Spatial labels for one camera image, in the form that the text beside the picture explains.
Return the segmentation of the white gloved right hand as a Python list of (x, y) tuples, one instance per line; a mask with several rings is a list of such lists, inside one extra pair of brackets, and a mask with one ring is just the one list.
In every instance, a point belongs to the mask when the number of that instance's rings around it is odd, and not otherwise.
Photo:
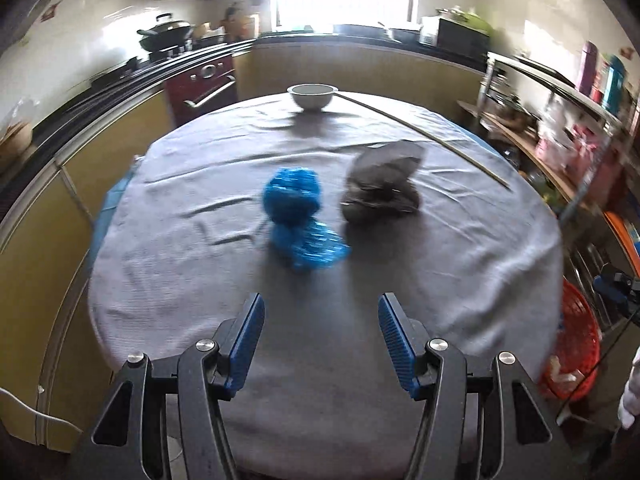
[(628, 430), (634, 424), (640, 414), (640, 348), (631, 362), (629, 377), (626, 381), (620, 404), (618, 404), (617, 417), (620, 426)]

